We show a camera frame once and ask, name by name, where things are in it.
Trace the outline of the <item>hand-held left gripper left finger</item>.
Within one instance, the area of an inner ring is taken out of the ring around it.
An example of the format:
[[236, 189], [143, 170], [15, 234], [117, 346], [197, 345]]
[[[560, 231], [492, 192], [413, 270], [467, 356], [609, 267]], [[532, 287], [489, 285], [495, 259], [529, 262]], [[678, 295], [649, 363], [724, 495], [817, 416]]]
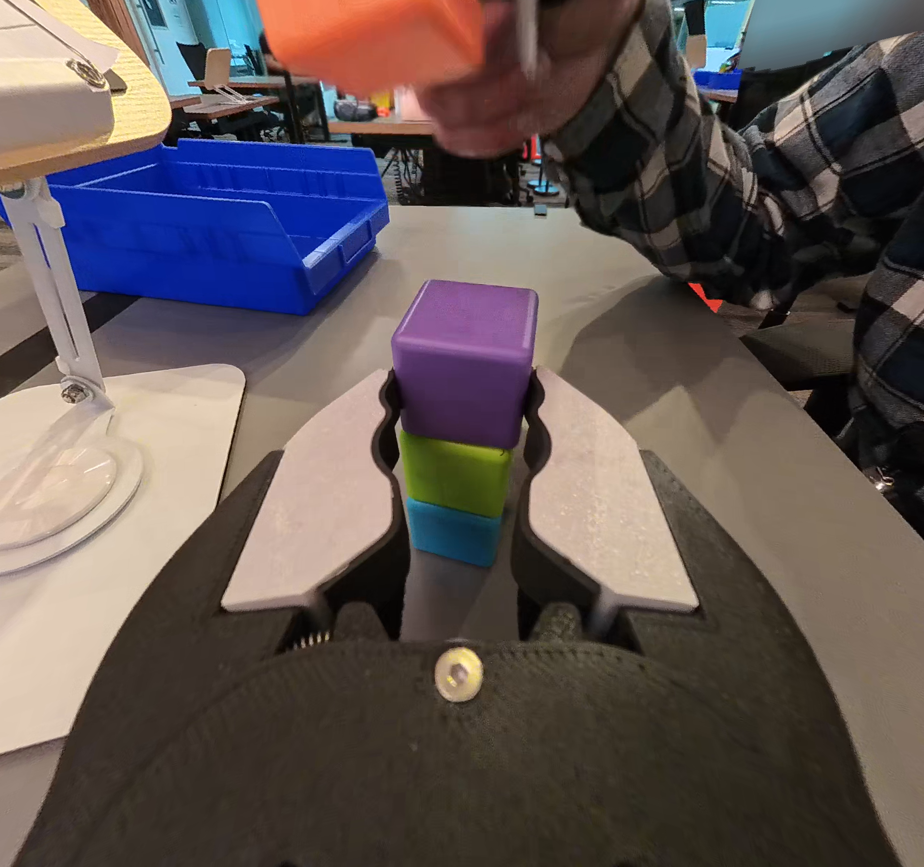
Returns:
[[397, 480], [396, 388], [378, 369], [318, 412], [284, 448], [222, 595], [225, 612], [327, 615], [334, 591], [386, 601], [410, 549]]

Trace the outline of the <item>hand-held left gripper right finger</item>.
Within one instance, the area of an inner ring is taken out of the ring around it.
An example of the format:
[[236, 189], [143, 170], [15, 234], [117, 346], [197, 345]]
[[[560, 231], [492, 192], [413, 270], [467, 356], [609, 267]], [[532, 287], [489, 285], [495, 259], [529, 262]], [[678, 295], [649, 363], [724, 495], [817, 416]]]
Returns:
[[699, 609], [635, 439], [543, 366], [528, 384], [523, 458], [510, 553], [518, 613]]

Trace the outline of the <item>green cube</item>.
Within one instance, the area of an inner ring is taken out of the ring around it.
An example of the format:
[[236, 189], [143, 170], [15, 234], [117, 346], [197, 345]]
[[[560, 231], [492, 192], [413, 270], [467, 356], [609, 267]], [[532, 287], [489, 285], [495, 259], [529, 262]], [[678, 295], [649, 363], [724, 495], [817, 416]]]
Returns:
[[496, 519], [509, 492], [513, 452], [399, 434], [410, 499]]

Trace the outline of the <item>light blue cube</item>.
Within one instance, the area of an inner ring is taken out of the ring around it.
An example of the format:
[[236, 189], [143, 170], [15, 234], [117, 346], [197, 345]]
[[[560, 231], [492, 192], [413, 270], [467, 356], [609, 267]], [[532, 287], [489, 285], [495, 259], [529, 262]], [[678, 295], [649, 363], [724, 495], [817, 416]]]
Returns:
[[493, 566], [502, 538], [502, 517], [484, 517], [456, 509], [406, 501], [414, 549], [475, 567]]

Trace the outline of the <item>purple cube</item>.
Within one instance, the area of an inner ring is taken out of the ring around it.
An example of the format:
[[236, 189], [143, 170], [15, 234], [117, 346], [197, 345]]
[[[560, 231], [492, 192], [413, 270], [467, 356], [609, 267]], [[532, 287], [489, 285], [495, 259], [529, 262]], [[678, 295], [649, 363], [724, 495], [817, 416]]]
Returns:
[[403, 431], [511, 451], [534, 369], [534, 289], [431, 280], [391, 341]]

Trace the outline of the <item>orange cube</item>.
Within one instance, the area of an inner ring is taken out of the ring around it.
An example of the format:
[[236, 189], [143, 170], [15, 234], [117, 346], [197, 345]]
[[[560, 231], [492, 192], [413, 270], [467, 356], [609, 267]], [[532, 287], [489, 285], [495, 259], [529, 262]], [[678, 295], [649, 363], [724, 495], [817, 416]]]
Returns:
[[479, 0], [256, 2], [286, 71], [353, 96], [439, 85], [484, 62]]

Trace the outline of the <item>blue plastic bin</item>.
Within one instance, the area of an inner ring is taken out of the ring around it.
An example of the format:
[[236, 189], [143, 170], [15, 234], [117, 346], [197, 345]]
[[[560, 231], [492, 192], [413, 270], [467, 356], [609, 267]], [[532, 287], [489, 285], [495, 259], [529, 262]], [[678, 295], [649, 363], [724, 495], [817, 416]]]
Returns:
[[304, 317], [389, 223], [367, 148], [181, 139], [47, 182], [93, 294]]

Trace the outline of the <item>person's right forearm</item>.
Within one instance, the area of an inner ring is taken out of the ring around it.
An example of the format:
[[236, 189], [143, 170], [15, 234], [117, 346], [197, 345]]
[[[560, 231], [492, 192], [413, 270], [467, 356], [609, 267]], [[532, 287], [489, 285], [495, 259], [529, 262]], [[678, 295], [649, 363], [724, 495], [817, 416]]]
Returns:
[[605, 75], [545, 137], [545, 157], [585, 227], [625, 241], [663, 276], [768, 312], [793, 295], [792, 216], [771, 162], [780, 100], [734, 131], [677, 49], [667, 0], [641, 0]]

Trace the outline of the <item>grey desk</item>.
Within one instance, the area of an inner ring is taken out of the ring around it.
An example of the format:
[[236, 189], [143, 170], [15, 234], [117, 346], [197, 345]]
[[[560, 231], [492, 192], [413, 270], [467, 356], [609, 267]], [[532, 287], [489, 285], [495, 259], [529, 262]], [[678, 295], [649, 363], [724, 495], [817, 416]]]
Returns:
[[[391, 207], [377, 249], [307, 317], [90, 298], [113, 380], [228, 364], [246, 377], [222, 496], [377, 369], [428, 278], [532, 288], [536, 363], [606, 409], [724, 527], [788, 605], [834, 688], [903, 866], [923, 865], [923, 541], [692, 291], [624, 242], [514, 209]], [[140, 595], [83, 573], [1, 577], [1, 865], [51, 781], [90, 670]], [[509, 562], [411, 563], [411, 640], [514, 634]]]

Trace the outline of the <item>person's right hand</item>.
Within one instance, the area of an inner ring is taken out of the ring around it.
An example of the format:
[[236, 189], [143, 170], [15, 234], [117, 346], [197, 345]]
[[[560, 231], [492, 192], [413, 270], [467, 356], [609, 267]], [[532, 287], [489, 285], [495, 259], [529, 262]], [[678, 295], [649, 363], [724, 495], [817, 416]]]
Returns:
[[484, 9], [484, 63], [463, 78], [417, 92], [434, 141], [463, 159], [510, 155], [549, 135], [586, 103], [624, 44], [642, 0], [570, 0], [543, 12], [534, 75], [521, 69], [514, 9]]

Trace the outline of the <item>wood-edged background table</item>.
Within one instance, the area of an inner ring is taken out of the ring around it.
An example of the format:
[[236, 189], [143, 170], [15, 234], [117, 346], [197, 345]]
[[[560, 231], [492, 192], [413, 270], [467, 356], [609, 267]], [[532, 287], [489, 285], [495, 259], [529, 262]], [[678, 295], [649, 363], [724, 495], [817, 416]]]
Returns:
[[199, 102], [182, 107], [186, 116], [192, 119], [204, 119], [217, 121], [240, 114], [247, 114], [267, 107], [275, 107], [281, 103], [277, 96], [240, 96], [231, 91], [203, 95]]
[[434, 127], [431, 121], [407, 121], [403, 119], [378, 119], [375, 121], [328, 121], [331, 135], [359, 135], [359, 137], [432, 137]]

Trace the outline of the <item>grey computer monitor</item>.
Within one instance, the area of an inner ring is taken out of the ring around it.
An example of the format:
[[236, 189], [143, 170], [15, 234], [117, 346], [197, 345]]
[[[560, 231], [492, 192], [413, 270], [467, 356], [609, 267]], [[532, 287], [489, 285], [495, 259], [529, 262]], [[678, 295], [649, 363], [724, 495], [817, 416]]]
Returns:
[[923, 31], [923, 0], [753, 0], [743, 69], [768, 71]]

